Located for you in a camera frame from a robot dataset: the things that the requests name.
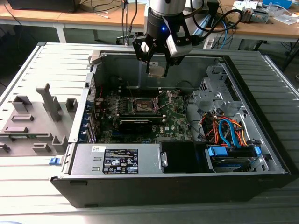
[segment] warning label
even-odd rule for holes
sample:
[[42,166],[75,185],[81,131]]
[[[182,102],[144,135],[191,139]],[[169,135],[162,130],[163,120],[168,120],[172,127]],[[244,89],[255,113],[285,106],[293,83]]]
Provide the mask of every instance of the warning label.
[[138,149],[106,149],[104,174],[138,174]]

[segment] silver metal panel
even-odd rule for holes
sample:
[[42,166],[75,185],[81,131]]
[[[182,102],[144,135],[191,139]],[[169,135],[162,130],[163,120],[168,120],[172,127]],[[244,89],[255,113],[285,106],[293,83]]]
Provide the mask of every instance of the silver metal panel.
[[[93,146],[103,149],[93,152]],[[105,175],[102,170],[105,149],[138,149],[138,174],[163,174],[159,147],[159,144],[78,144],[71,175]]]

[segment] power cable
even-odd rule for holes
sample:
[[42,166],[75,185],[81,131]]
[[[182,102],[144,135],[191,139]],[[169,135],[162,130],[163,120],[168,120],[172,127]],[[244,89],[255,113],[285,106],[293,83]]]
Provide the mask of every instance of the power cable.
[[134,19],[137,15],[137,10],[138,10],[138,4],[137,4],[137,0],[135,0],[135,14],[131,20],[131,24],[129,26],[129,41],[128,41],[128,44],[130,44],[130,35],[131,35],[131,32],[132,32],[132,26],[133,26],[133,22],[134,22]]
[[[190,6],[191,6],[191,10],[193,10],[193,3],[192,3],[192,0],[190,0]],[[238,21],[235,22],[234,24],[232,24],[232,25],[226,27],[225,29],[221,29],[221,30],[216,30],[216,31],[214,31],[214,29],[215,29],[215,28],[217,27],[217,25],[221,22],[221,20],[222,20],[223,18],[225,18],[227,15],[231,14],[231,13],[239,13],[239,14],[240,14],[240,17],[239,17]],[[226,30],[229,30],[229,29],[235,27],[235,26],[241,21],[242,18],[243,18],[243,12],[242,12],[241,10],[239,10],[239,9],[232,9],[232,10],[229,10],[229,11],[227,11],[225,14],[223,14],[223,15],[222,15],[222,16],[215,22],[215,24],[211,27],[210,30],[202,28],[202,27],[196,22],[195,18],[193,18],[193,21],[194,21],[195,25],[196,25],[199,29],[201,29],[202,31],[207,32],[207,34],[203,37],[203,39],[206,39],[211,33],[220,33],[220,32],[223,32],[223,31],[226,31]]]

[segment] aluminum profile table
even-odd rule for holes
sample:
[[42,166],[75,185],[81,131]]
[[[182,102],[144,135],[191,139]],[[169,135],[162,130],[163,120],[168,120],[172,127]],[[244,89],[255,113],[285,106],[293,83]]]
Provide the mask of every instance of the aluminum profile table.
[[[11,94],[20,84],[37,79],[57,84],[61,100],[72,95],[79,99],[80,87],[88,73],[91,50],[125,48],[114,45],[46,43],[37,46],[0,98],[1,127],[10,110]],[[196,50],[215,55],[217,50]],[[259,52],[222,51],[231,57],[271,125],[299,167],[299,93],[273,62]],[[64,72],[49,74],[51,69]],[[61,167],[49,167],[50,156],[0,157],[0,220],[20,223],[298,223],[299,180],[282,189],[271,189],[245,203],[205,203],[142,207],[77,209],[56,190],[48,178]]]

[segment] desk leg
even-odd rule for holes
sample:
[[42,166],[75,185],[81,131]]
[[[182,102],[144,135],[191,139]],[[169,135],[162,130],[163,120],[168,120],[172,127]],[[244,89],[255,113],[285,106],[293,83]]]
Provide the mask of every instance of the desk leg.
[[96,29],[93,30],[93,38],[95,41],[99,40],[98,31]]
[[64,25],[61,23],[54,24],[54,27],[56,28],[59,42],[66,43],[65,35],[64,35]]

